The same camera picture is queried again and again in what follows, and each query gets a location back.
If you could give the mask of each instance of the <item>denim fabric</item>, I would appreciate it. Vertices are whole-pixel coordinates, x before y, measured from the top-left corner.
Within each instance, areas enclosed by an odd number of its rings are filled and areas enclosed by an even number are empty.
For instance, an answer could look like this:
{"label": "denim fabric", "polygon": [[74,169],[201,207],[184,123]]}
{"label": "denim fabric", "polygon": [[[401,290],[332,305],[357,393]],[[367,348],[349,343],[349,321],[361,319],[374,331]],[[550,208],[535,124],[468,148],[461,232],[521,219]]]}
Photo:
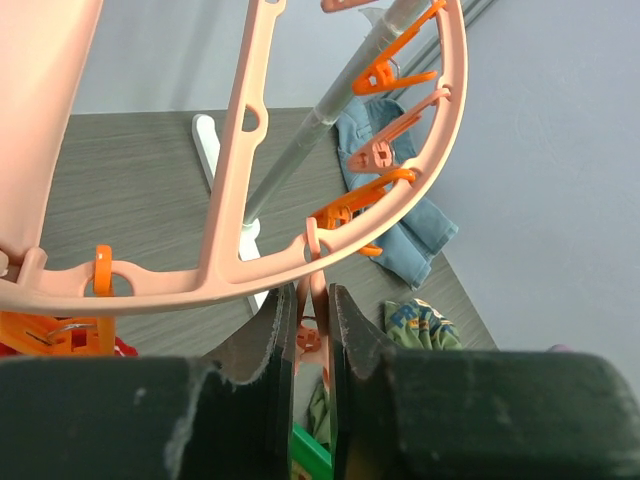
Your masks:
{"label": "denim fabric", "polygon": [[[376,99],[365,105],[355,97],[340,114],[336,122],[338,156],[348,190],[379,176],[350,172],[346,163],[349,157],[403,113],[402,107],[391,99]],[[392,147],[398,164],[417,155],[409,132],[394,140]],[[373,242],[383,249],[383,253],[371,260],[396,273],[416,290],[431,271],[433,257],[457,232],[457,225],[423,197],[400,222]]]}

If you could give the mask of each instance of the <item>dark gray wooden floor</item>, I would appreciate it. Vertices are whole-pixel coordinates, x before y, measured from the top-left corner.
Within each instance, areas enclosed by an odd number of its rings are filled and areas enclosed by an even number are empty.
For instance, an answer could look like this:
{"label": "dark gray wooden floor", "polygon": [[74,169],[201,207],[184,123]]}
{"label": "dark gray wooden floor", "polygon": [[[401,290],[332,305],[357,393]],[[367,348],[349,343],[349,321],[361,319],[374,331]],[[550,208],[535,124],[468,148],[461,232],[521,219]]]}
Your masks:
{"label": "dark gray wooden floor", "polygon": [[[276,160],[307,109],[271,111],[259,147],[251,190]],[[225,112],[210,112],[221,134]],[[49,269],[91,260],[99,243],[114,258],[152,270],[196,266],[208,204],[204,174],[191,138],[192,113],[83,115],[71,118],[53,182],[42,246]],[[263,254],[282,249],[304,219],[344,192],[335,138],[323,139],[260,216]],[[347,286],[362,311],[379,319],[380,303],[419,297],[453,320],[469,348],[495,348],[455,274],[441,255],[419,292],[367,258],[353,255],[326,272]],[[116,285],[124,294],[125,285]],[[235,300],[207,308],[122,318],[118,333],[142,354],[201,355],[249,319],[249,305]],[[296,385],[297,415],[306,408],[312,367]]]}

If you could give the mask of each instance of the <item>light gray wall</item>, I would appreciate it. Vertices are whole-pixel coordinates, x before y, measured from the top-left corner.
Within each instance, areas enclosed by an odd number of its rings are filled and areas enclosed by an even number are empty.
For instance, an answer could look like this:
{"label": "light gray wall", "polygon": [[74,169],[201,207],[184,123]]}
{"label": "light gray wall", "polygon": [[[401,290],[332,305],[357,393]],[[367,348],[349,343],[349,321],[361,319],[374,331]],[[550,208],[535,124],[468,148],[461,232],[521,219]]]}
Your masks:
{"label": "light gray wall", "polygon": [[[226,108],[247,5],[106,0],[74,113]],[[320,0],[289,0],[276,22],[267,107],[315,105],[370,29],[357,9],[325,14]]]}
{"label": "light gray wall", "polygon": [[639,16],[634,0],[495,2],[469,30],[467,108],[431,192],[499,347],[597,353],[636,392]]}

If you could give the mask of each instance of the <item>white base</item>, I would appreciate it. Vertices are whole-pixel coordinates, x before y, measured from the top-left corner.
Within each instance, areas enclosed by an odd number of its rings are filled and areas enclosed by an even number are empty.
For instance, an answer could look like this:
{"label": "white base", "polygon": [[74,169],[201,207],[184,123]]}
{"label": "white base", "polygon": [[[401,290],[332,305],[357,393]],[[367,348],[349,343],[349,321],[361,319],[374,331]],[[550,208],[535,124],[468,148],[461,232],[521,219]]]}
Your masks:
{"label": "white base", "polygon": [[[218,166],[220,154],[220,140],[216,133],[216,124],[209,115],[198,114],[191,122],[191,134],[198,150],[204,175],[207,178],[209,191],[213,188],[213,179]],[[256,239],[260,233],[260,221],[256,219],[251,225],[244,225],[240,235],[238,254],[243,262],[260,258],[260,251]],[[255,315],[267,298],[268,292],[260,292],[248,297],[251,311]]]}

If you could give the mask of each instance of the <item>metal pole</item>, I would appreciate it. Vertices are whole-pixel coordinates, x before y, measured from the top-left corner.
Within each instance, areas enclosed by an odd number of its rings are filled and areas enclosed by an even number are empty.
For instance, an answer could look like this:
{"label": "metal pole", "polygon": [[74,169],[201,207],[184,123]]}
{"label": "metal pole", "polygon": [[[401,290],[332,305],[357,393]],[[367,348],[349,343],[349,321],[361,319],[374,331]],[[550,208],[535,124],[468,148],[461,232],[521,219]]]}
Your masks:
{"label": "metal pole", "polygon": [[396,38],[413,24],[431,2],[396,0],[378,20],[338,78],[296,130],[280,158],[271,167],[244,213],[244,224],[258,217],[269,198],[289,179],[318,141],[329,131],[340,112],[353,98],[351,84]]}

